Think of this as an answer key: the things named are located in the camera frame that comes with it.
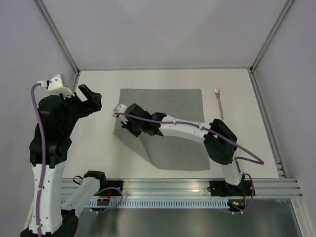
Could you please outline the grey cloth napkin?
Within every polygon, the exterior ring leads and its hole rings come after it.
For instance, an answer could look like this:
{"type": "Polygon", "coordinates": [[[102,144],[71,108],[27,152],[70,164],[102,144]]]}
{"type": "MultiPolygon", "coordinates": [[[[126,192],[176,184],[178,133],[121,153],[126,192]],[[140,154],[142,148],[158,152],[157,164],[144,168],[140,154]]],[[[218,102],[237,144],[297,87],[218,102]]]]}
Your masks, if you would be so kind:
{"type": "MultiPolygon", "coordinates": [[[[204,122],[201,89],[131,89],[120,90],[119,104],[137,104],[150,114],[165,113],[177,119],[204,122]]],[[[205,146],[177,137],[133,136],[115,122],[114,135],[131,150],[163,170],[204,171],[210,169],[205,146]]]]}

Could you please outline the pink handled metal fork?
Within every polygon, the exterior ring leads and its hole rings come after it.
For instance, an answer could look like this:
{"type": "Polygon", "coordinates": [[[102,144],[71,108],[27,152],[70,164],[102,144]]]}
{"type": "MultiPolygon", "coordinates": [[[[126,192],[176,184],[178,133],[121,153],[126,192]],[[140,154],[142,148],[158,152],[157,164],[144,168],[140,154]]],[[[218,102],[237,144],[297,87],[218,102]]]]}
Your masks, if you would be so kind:
{"type": "Polygon", "coordinates": [[[221,120],[223,120],[224,114],[223,114],[223,108],[222,108],[221,99],[220,99],[220,88],[219,87],[215,88],[215,96],[216,96],[217,102],[218,102],[220,117],[221,117],[221,120]]]}

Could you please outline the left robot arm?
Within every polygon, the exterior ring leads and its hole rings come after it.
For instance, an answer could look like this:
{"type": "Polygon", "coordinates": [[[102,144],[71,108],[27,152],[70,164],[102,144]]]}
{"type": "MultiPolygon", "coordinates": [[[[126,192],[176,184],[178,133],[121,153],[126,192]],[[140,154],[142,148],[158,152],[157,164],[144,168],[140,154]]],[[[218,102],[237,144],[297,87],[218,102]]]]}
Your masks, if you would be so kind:
{"type": "Polygon", "coordinates": [[[100,93],[85,84],[79,89],[85,101],[76,93],[70,96],[58,93],[39,102],[32,101],[38,120],[29,145],[35,182],[34,207],[29,226],[21,232],[23,237],[73,237],[88,201],[95,194],[101,196],[107,192],[105,173],[90,170],[67,202],[60,203],[71,133],[80,118],[102,108],[100,93]]]}

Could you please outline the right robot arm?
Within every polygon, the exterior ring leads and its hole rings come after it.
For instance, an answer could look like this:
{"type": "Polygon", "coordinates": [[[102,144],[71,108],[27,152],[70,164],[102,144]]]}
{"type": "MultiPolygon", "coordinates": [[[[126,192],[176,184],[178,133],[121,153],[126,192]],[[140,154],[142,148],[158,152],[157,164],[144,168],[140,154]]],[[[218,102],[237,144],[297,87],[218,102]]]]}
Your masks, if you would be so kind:
{"type": "Polygon", "coordinates": [[[242,191],[244,178],[234,160],[237,137],[221,120],[214,119],[211,123],[193,122],[160,112],[150,114],[137,104],[119,104],[114,109],[113,116],[119,118],[121,126],[135,137],[146,133],[150,136],[177,137],[203,144],[209,158],[222,167],[226,191],[231,195],[242,191]]]}

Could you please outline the aluminium front rail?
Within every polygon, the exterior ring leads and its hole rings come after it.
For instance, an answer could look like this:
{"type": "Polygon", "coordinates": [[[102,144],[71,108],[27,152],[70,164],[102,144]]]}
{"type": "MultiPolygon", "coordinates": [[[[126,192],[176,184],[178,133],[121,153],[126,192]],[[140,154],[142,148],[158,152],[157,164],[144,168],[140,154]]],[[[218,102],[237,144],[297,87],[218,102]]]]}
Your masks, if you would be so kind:
{"type": "MultiPolygon", "coordinates": [[[[253,179],[255,198],[302,198],[296,179],[253,179]]],[[[124,179],[126,198],[216,198],[207,190],[208,179],[124,179]]]]}

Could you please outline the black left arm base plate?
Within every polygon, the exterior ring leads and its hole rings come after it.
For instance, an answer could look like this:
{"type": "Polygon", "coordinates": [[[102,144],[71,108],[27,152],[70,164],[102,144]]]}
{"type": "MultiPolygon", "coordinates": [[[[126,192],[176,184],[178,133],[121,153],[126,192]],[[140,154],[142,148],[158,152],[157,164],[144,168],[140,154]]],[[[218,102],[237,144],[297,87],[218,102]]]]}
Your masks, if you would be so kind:
{"type": "MultiPolygon", "coordinates": [[[[123,190],[123,181],[122,180],[108,180],[106,182],[105,188],[117,188],[118,190],[123,190]]],[[[120,193],[115,189],[108,189],[99,194],[101,197],[119,197],[120,193]]]]}

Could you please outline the left aluminium frame post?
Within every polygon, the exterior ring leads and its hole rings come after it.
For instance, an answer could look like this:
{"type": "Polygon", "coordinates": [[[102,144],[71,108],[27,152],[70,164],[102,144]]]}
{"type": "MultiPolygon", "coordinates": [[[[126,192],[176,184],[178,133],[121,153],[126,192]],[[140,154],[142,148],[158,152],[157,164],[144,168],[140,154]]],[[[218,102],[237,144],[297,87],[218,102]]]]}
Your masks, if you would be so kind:
{"type": "Polygon", "coordinates": [[[76,75],[80,73],[79,68],[77,67],[76,62],[74,61],[67,45],[65,44],[59,30],[57,29],[52,16],[50,15],[47,7],[42,0],[33,0],[34,4],[36,5],[38,11],[42,15],[45,23],[47,24],[49,30],[51,31],[55,41],[57,42],[58,46],[60,47],[66,61],[69,63],[70,67],[74,71],[76,75]]]}

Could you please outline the aluminium frame post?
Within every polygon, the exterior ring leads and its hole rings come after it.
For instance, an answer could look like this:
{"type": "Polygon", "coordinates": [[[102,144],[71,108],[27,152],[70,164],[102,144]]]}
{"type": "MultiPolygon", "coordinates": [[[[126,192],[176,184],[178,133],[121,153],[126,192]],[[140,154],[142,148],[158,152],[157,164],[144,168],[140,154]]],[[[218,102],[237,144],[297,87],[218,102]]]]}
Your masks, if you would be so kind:
{"type": "Polygon", "coordinates": [[[74,71],[76,75],[80,73],[79,68],[77,67],[76,62],[74,61],[67,45],[65,44],[59,30],[57,29],[52,16],[50,15],[47,7],[42,0],[33,0],[34,4],[36,5],[38,11],[42,15],[45,23],[47,24],[49,30],[51,31],[55,41],[57,42],[58,46],[60,47],[66,61],[69,63],[70,67],[74,71]]]}
{"type": "Polygon", "coordinates": [[[257,56],[255,57],[253,63],[249,67],[249,69],[248,69],[249,74],[253,74],[254,71],[256,70],[256,68],[258,67],[258,65],[261,62],[262,58],[264,57],[266,51],[268,50],[268,47],[270,46],[270,44],[274,40],[274,37],[276,36],[279,29],[281,28],[284,20],[286,19],[288,13],[291,11],[295,2],[296,2],[296,0],[287,0],[285,2],[285,4],[282,7],[276,21],[274,22],[271,30],[269,31],[263,45],[261,46],[257,56]]]}

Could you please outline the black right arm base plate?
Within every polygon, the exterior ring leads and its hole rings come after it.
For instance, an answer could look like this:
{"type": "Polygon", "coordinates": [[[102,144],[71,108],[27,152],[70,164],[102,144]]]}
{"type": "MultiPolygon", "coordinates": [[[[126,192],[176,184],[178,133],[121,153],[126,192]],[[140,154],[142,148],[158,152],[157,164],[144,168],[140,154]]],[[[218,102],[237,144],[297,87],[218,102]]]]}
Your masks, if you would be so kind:
{"type": "Polygon", "coordinates": [[[207,190],[212,197],[250,197],[255,195],[254,188],[250,180],[242,180],[237,186],[225,181],[210,181],[207,190]]]}

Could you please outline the right aluminium frame post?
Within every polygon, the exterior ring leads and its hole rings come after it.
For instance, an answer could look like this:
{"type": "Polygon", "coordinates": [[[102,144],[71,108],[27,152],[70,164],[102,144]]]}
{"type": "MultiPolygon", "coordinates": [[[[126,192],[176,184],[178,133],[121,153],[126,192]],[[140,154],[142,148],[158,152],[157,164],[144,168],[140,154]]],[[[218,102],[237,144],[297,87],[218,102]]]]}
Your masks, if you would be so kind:
{"type": "Polygon", "coordinates": [[[253,63],[249,67],[249,69],[248,69],[249,74],[253,74],[254,71],[256,70],[256,68],[258,67],[258,65],[261,62],[262,58],[264,57],[266,51],[268,50],[268,47],[270,46],[270,44],[274,40],[274,37],[276,36],[279,29],[281,28],[284,20],[286,19],[288,13],[291,11],[295,2],[296,2],[296,0],[287,0],[285,2],[285,4],[282,7],[276,21],[274,22],[271,30],[269,31],[263,45],[261,46],[257,56],[255,57],[253,63]]]}

